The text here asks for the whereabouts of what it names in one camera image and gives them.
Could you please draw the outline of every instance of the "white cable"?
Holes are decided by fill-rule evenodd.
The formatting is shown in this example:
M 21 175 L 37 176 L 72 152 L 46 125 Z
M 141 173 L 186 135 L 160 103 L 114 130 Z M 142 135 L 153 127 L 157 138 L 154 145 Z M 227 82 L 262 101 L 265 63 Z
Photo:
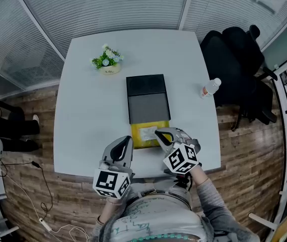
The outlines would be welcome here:
M 14 182 L 21 190 L 24 191 L 25 195 L 28 197 L 29 201 L 31 201 L 31 203 L 32 203 L 32 205 L 33 205 L 33 208 L 34 208 L 35 213 L 36 213 L 36 215 L 37 215 L 37 219 L 40 219 L 39 216 L 38 216 L 38 214 L 37 214 L 36 208 L 35 208 L 35 206 L 34 206 L 34 204 L 33 204 L 33 201 L 32 201 L 32 199 L 28 196 L 28 194 L 26 193 L 26 191 L 25 191 L 19 184 L 17 184 L 15 181 L 13 181 L 13 180 L 11 179 L 11 177 L 8 175 L 8 173 L 7 173 L 7 177 L 8 177 L 12 182 Z M 78 227 L 78 226 L 74 226 L 74 225 L 71 225 L 71 224 L 68 224 L 68 225 L 65 225 L 65 226 L 59 228 L 58 231 L 53 231 L 53 230 L 52 230 L 52 232 L 53 232 L 53 233 L 59 233 L 62 228 L 65 228 L 65 227 L 67 227 L 67 226 L 72 226 L 72 227 L 73 227 L 72 229 L 70 229 L 70 231 L 69 231 L 68 233 L 69 233 L 69 235 L 71 236 L 71 238 L 73 239 L 74 242 L 77 242 L 77 241 L 75 241 L 75 239 L 72 237 L 71 231 L 72 231 L 73 229 L 75 229 L 75 228 L 78 229 L 79 231 L 81 231 L 82 233 L 84 233 L 87 242 L 89 241 L 90 237 L 89 237 L 89 235 L 86 233 L 86 231 L 85 231 L 83 228 Z M 47 231 L 47 232 L 50 233 L 53 237 L 55 237 L 58 241 L 63 242 L 63 241 L 61 241 L 60 239 L 58 239 L 54 234 L 52 234 L 50 231 Z
M 58 237 L 56 237 L 54 234 L 52 234 L 51 232 L 49 232 L 48 230 L 46 230 L 48 233 L 50 233 L 54 238 L 56 238 L 58 241 L 63 242 L 62 240 L 60 240 Z
M 71 224 L 68 224 L 68 225 L 65 225 L 65 226 L 59 228 L 58 231 L 52 230 L 52 232 L 53 232 L 53 233 L 59 233 L 62 228 L 65 228 L 65 227 L 67 227 L 67 226 L 72 226 L 72 227 L 73 227 L 72 229 L 70 229 L 70 231 L 69 231 L 68 233 L 69 233 L 69 235 L 71 236 L 71 238 L 73 239 L 74 242 L 76 242 L 76 241 L 75 241 L 74 238 L 72 237 L 71 231 L 72 231 L 73 229 L 75 229 L 75 228 L 78 229 L 79 231 L 81 231 L 81 232 L 85 235 L 87 242 L 89 241 L 90 237 L 89 237 L 89 235 L 86 233 L 86 231 L 85 231 L 83 228 L 78 227 L 78 226 L 74 226 L 74 225 L 71 225 Z
M 34 206 L 34 204 L 33 204 L 32 199 L 28 196 L 28 194 L 26 193 L 26 191 L 25 191 L 19 184 L 17 184 L 15 181 L 13 181 L 13 182 L 14 182 L 21 190 L 23 190 L 24 193 L 27 195 L 29 201 L 31 201 L 31 203 L 32 203 L 32 205 L 33 205 L 33 208 L 34 208 L 35 213 L 36 213 L 36 215 L 37 215 L 37 219 L 39 219 L 39 216 L 38 216 L 38 214 L 37 214 L 37 211 L 36 211 L 36 209 L 35 209 L 35 206 Z

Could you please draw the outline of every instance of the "black box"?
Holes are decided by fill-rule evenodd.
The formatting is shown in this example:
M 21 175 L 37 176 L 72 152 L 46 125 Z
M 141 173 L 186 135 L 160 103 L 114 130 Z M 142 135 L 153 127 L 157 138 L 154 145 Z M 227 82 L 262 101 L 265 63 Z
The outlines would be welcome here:
M 170 120 L 164 75 L 133 76 L 126 81 L 130 124 Z

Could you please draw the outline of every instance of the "gray sleeve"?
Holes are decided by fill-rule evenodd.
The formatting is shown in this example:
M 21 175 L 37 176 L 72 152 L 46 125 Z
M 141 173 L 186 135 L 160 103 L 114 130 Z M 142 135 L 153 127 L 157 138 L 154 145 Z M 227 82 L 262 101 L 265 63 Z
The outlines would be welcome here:
M 92 233 L 90 235 L 90 242 L 96 242 L 100 233 L 100 229 L 102 228 L 103 224 L 99 222 L 97 219 L 97 222 L 92 230 Z
M 256 234 L 235 220 L 210 179 L 197 187 L 197 194 L 214 231 L 233 232 L 238 241 L 260 242 Z

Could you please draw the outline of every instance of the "white table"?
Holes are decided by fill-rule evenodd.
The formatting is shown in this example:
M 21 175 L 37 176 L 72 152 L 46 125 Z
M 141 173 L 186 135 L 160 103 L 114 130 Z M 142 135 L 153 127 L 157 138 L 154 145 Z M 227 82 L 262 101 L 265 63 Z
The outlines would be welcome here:
M 105 76 L 90 58 L 107 43 L 124 55 L 122 70 Z M 126 77 L 164 74 L 170 126 L 183 129 L 201 145 L 204 170 L 221 166 L 220 139 L 214 100 L 199 92 L 208 72 L 194 32 L 127 30 L 72 40 L 58 90 L 54 125 L 56 172 L 93 176 L 105 147 L 131 135 Z M 133 151 L 135 177 L 164 175 L 160 147 Z

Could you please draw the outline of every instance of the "small potted plant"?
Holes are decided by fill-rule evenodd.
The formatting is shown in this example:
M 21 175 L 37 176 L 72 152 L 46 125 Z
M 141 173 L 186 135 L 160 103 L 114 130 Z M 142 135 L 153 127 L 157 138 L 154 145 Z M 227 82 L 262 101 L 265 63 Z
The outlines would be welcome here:
M 113 75 L 121 70 L 120 61 L 123 56 L 118 51 L 112 50 L 107 44 L 102 46 L 103 54 L 98 58 L 92 59 L 92 65 L 104 75 Z

